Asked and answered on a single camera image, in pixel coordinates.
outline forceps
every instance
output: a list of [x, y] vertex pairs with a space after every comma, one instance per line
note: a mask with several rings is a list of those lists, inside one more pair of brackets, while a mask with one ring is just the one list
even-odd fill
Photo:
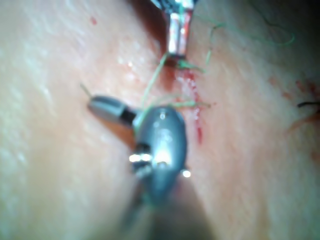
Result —
[[162, 11], [166, 22], [166, 52], [174, 62], [187, 55], [190, 26], [198, 0], [150, 0]]

